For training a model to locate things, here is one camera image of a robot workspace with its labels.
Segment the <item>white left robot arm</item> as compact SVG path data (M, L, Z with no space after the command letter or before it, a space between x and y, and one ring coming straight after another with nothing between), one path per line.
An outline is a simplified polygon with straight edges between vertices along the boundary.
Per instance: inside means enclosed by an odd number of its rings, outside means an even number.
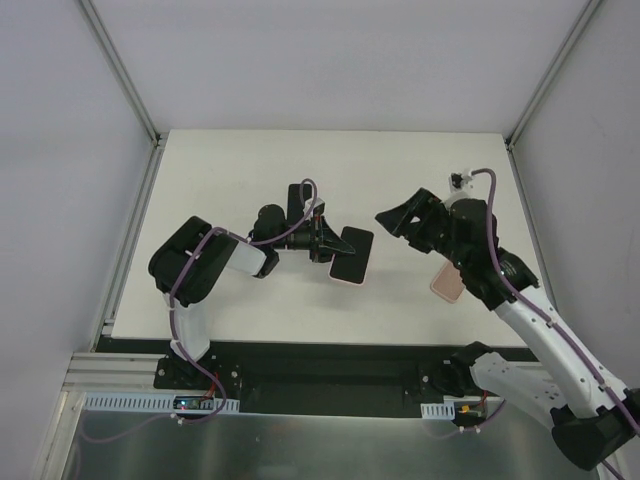
M206 299L226 269L262 279L279 263L281 250L304 250L313 263L332 264L335 277L359 283L366 271L370 235L346 227L336 234L328 225L322 204L311 206L289 221L284 210L266 205L244 239L203 219L189 218L152 256L148 271L169 308L171 350L181 359L176 375L188 388L204 387L211 365L203 359L209 350Z

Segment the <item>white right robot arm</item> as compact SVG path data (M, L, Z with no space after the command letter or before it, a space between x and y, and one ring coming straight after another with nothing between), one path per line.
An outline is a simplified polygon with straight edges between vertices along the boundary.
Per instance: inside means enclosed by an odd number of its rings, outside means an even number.
M475 298L524 341L552 378L547 384L474 342L455 354L452 387L487 390L547 428L563 455L593 470L639 434L639 391L607 369L569 328L535 274L500 247L492 200L443 201L421 188L376 221L413 249L445 257Z

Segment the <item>left aluminium frame post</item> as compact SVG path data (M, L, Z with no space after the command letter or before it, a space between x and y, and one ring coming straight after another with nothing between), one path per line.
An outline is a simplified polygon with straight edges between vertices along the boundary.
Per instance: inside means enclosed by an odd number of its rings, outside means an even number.
M149 110L144 104L95 2L91 0L78 0L75 1L75 4L91 31L125 100L131 107L151 144L157 146L162 138L161 132L152 120Z

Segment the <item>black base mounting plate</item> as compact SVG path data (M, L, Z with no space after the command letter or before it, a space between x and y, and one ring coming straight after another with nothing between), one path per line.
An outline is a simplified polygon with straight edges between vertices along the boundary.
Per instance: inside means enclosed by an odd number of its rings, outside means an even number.
M456 346L213 342L196 366L168 353L159 390L214 392L243 413L416 418L445 397L482 397Z

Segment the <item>pink silicone phone case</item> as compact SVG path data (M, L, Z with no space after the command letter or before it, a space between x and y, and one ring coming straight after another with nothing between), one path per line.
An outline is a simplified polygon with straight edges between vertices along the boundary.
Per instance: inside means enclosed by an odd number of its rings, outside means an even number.
M465 286L459 271L447 262L432 280L430 290L442 300L454 304L462 296Z

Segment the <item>aluminium frame post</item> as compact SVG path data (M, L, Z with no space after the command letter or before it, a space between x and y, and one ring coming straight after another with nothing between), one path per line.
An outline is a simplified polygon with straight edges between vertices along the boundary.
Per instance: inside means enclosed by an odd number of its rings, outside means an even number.
M550 63L537 82L524 109L518 116L516 123L505 137L505 146L508 152L511 152L515 148L534 114L541 107L543 101L551 91L556 78L560 75L581 38L605 4L606 1L604 0L588 0L581 7L576 19L572 22Z
M91 31L125 100L131 107L151 144L157 146L162 138L161 132L152 120L149 110L144 104L95 2L91 0L78 0L75 1L75 4Z

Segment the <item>aluminium table edge rail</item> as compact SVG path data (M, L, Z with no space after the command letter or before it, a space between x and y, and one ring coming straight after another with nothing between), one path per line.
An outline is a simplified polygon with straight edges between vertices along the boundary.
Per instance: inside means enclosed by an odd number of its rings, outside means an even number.
M74 353L64 377L64 391L146 391L153 389L162 355Z

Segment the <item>right aluminium frame post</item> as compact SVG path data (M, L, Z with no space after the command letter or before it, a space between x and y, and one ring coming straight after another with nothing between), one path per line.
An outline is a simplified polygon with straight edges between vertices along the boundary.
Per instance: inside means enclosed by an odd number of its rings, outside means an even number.
M551 91L556 78L560 75L581 38L605 4L606 1L604 0L588 0L581 7L576 19L572 22L550 63L537 82L524 109L518 116L516 123L505 137L505 146L508 152L511 152L515 148L534 114L541 107L543 101Z

